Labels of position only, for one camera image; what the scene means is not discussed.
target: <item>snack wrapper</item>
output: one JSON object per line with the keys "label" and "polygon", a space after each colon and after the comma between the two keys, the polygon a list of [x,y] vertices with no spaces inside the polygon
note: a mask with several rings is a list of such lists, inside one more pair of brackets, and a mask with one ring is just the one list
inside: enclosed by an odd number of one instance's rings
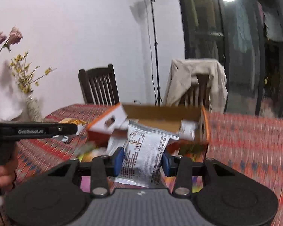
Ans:
{"label": "snack wrapper", "polygon": [[123,147],[124,150],[126,150],[127,145],[128,145],[127,138],[117,138],[117,137],[110,136],[107,150],[106,150],[106,155],[109,155],[109,156],[113,155],[118,147]]}
{"label": "snack wrapper", "polygon": [[60,121],[59,123],[69,123],[69,124],[76,124],[78,127],[78,131],[76,134],[74,135],[57,135],[57,136],[53,136],[54,139],[57,139],[59,141],[65,142],[65,143],[70,143],[71,139],[74,138],[75,136],[78,136],[81,131],[85,128],[85,125],[87,124],[87,122],[79,120],[79,119],[75,119],[75,118],[65,118],[62,121]]}
{"label": "snack wrapper", "polygon": [[121,174],[114,181],[142,187],[160,185],[162,154],[169,143],[178,139],[174,133],[130,121]]}
{"label": "snack wrapper", "polygon": [[195,139],[195,130],[198,129],[198,122],[182,120],[179,137],[193,141]]}
{"label": "snack wrapper", "polygon": [[104,154],[106,154],[106,148],[97,147],[95,142],[87,142],[73,153],[74,156],[79,158],[80,162],[89,162],[94,157]]}

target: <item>glass door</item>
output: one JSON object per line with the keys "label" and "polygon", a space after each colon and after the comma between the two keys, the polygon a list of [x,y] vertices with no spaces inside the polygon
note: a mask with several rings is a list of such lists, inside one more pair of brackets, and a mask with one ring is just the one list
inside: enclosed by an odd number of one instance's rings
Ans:
{"label": "glass door", "polygon": [[180,0],[186,58],[215,58],[225,63],[218,0]]}
{"label": "glass door", "polygon": [[277,0],[257,0],[263,20],[265,60],[263,100],[260,115],[282,116],[283,113],[283,19]]}
{"label": "glass door", "polygon": [[229,47],[227,112],[254,115],[257,106],[258,114],[263,88],[258,5],[255,0],[221,0],[221,3]]}

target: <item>chair backrest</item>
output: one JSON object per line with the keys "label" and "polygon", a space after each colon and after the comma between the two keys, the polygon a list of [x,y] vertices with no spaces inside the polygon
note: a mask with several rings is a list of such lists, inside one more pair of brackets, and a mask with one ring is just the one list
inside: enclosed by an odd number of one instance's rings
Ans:
{"label": "chair backrest", "polygon": [[115,105],[119,103],[113,65],[79,70],[79,81],[85,103]]}
{"label": "chair backrest", "polygon": [[208,81],[210,80],[209,75],[196,75],[199,85],[191,85],[188,91],[181,97],[179,104],[182,105],[203,105],[206,109],[209,109],[210,98],[209,93],[211,88],[207,87]]}

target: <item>floor lamp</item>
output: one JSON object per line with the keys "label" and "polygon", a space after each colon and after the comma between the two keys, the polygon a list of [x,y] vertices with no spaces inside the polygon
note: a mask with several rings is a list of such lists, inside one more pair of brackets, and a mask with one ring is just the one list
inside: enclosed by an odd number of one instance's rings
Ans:
{"label": "floor lamp", "polygon": [[155,20],[154,20],[154,10],[153,10],[153,2],[155,0],[150,0],[151,9],[152,9],[152,19],[153,19],[153,31],[154,31],[154,46],[155,46],[155,58],[156,58],[156,74],[157,74],[157,98],[155,101],[155,105],[160,106],[162,103],[162,99],[160,96],[160,86],[159,86],[159,72],[158,72],[158,58],[157,58],[157,41],[156,41],[156,30],[155,30]]}

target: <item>power cord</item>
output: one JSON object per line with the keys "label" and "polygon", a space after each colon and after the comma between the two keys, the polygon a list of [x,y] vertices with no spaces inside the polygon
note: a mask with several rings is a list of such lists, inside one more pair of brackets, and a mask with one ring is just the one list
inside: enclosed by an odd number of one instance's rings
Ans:
{"label": "power cord", "polygon": [[142,105],[139,100],[133,100],[133,102],[134,102],[135,104],[136,104],[136,103],[139,103],[140,105]]}
{"label": "power cord", "polygon": [[5,226],[5,223],[4,223],[4,220],[3,220],[3,217],[2,217],[1,211],[0,211],[0,219],[1,219],[1,221],[2,221],[2,225]]}
{"label": "power cord", "polygon": [[154,78],[153,78],[153,57],[152,57],[152,48],[151,48],[151,38],[150,38],[150,29],[149,29],[149,13],[148,13],[148,7],[146,0],[144,0],[146,13],[147,13],[147,27],[148,27],[148,36],[149,36],[149,47],[151,52],[151,71],[152,71],[152,83],[153,83],[153,89],[155,94],[155,101],[156,101],[156,92],[155,92],[155,85],[154,85]]}

